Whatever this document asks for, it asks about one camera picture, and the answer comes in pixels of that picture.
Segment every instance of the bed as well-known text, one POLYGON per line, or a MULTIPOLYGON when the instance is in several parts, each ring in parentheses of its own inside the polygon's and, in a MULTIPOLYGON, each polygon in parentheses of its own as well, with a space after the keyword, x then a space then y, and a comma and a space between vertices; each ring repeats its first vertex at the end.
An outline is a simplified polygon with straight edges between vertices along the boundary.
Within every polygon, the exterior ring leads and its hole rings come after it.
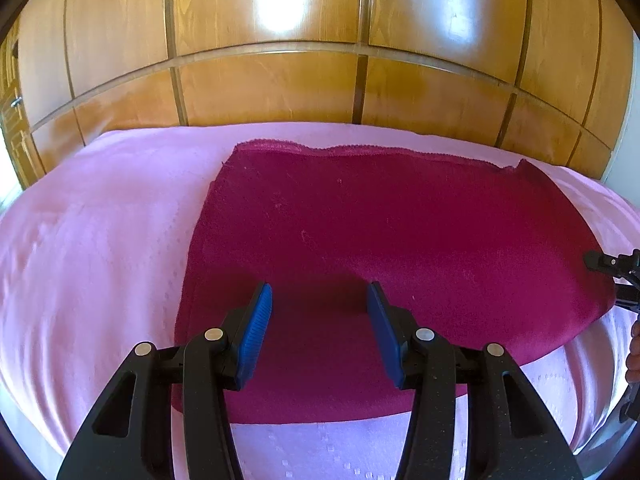
MULTIPOLYGON (((45 478, 55 477, 82 420, 130 349, 142 340, 158 348, 173 345, 189 241, 209 183, 234 146, 251 139, 316 148, 391 146, 499 167, 523 158, 459 140, 351 124, 101 136, 29 188, 0 219, 0 413, 45 478)), ((630 253, 640 246, 640 212, 633 206, 568 168, 531 162, 572 202, 605 252, 630 253)), ((633 429, 617 424, 616 407, 626 389, 624 361, 634 319, 614 307, 571 342, 523 367, 588 478, 597 478, 633 429)), ((458 399, 456 414, 451 478, 461 479, 465 397, 458 399)), ((175 431, 181 414, 174 410, 172 419, 177 478, 186 478, 184 443, 175 431)), ((233 431, 248 479, 314 471, 328 478, 387 480, 395 475, 407 424, 408 414, 398 413, 318 424, 236 424, 233 431)))

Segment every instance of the human hand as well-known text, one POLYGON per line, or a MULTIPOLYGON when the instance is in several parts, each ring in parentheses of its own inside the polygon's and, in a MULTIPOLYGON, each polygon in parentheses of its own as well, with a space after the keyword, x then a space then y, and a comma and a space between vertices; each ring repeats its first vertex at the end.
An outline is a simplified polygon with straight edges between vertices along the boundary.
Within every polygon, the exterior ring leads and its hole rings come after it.
POLYGON ((629 355, 626 358, 626 375, 627 383, 640 382, 640 320, 636 321, 631 327, 631 345, 629 345, 629 355))

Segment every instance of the ribbed blue pad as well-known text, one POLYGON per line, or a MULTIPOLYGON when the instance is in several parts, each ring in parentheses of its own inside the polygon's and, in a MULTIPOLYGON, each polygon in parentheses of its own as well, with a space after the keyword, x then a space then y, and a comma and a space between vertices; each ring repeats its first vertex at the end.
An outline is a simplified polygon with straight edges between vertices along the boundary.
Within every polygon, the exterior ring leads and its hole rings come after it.
POLYGON ((238 346, 237 382, 240 388, 244 387, 244 384, 251 379, 254 374, 258 354, 260 353, 264 334, 267 330, 269 318, 271 317, 272 304, 273 293, 271 291, 271 285, 265 283, 255 303, 249 324, 244 330, 242 342, 238 346))
POLYGON ((386 374, 400 388, 404 382, 402 371, 402 349, 391 327, 385 305, 373 284, 367 287, 367 312, 371 318, 386 374))

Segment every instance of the maroon fabric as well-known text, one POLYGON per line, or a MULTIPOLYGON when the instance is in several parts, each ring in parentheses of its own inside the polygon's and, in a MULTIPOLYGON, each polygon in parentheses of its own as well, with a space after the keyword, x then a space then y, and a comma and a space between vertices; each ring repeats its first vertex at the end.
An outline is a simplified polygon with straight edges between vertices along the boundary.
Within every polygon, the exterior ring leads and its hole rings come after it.
POLYGON ((504 344, 519 364, 551 352, 614 302, 588 272, 599 245, 569 200, 517 168, 373 146, 239 145, 209 189, 189 249, 176 344, 247 304, 273 315, 232 422, 355 420, 407 412, 383 370, 367 282, 454 344, 504 344))

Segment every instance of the metal pin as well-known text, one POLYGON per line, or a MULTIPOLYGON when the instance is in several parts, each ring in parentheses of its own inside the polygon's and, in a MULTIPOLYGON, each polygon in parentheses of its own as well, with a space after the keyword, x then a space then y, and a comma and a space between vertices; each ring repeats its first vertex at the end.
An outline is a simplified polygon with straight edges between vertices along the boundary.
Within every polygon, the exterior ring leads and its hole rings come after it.
POLYGON ((136 355, 142 357, 143 355, 148 355, 151 350, 152 346, 149 343, 140 343, 138 346, 136 346, 135 352, 136 355))
POLYGON ((204 333, 204 339, 207 341, 217 341, 218 339, 222 339, 223 335, 225 335, 225 333, 219 328, 209 328, 209 330, 204 333))
POLYGON ((502 357, 504 355, 504 348, 498 343, 491 343, 487 346, 486 351, 494 357, 502 357))
POLYGON ((420 341, 433 341, 433 338, 436 337, 433 330, 431 330, 430 328, 419 328, 415 331, 415 336, 420 341))

